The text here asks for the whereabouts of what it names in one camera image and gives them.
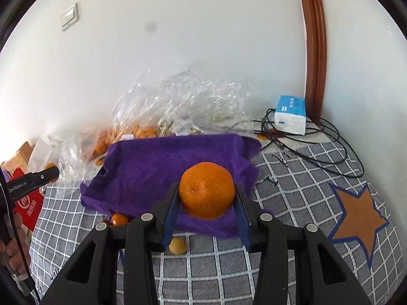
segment white light switch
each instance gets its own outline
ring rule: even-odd
[[[66,12],[61,15],[62,31],[73,25],[79,20],[78,4],[74,4]]]

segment red package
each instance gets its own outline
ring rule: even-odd
[[[13,177],[11,179],[14,180],[23,175],[24,172],[20,168],[17,168],[14,171]],[[34,231],[35,224],[37,223],[43,201],[44,197],[40,194],[39,190],[37,189],[29,193],[27,196],[14,202],[16,208],[13,211],[21,214],[21,216],[23,217],[23,224],[30,231]]]

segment round metal pivot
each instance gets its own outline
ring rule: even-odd
[[[95,228],[97,231],[104,231],[107,227],[107,224],[105,222],[100,222],[98,223]]]
[[[314,224],[308,224],[307,230],[311,233],[315,233],[318,230],[318,226]]]
[[[144,213],[141,216],[141,220],[143,221],[150,221],[151,219],[153,219],[153,215],[151,213]]]
[[[272,221],[273,220],[273,216],[269,213],[262,213],[260,216],[260,219],[263,221]]]

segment human hand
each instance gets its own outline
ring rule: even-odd
[[[27,243],[25,242],[26,233],[21,228],[22,224],[22,217],[19,213],[14,213],[14,222],[16,223],[17,234],[21,241],[21,246],[23,248],[23,252],[25,258],[27,260],[27,266],[30,266],[31,263],[31,256],[28,253],[29,248]],[[17,270],[20,274],[26,273],[26,269],[24,267],[24,262],[21,258],[21,254],[18,251],[17,241],[13,238],[8,244],[4,244],[2,240],[0,240],[0,253],[7,252],[10,256],[10,266],[12,269]]]

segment star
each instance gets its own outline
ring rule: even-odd
[[[332,243],[358,241],[365,252],[370,268],[377,232],[385,228],[389,222],[380,215],[376,208],[367,183],[358,194],[332,184],[329,186],[335,194],[343,214],[330,232],[328,239]]]

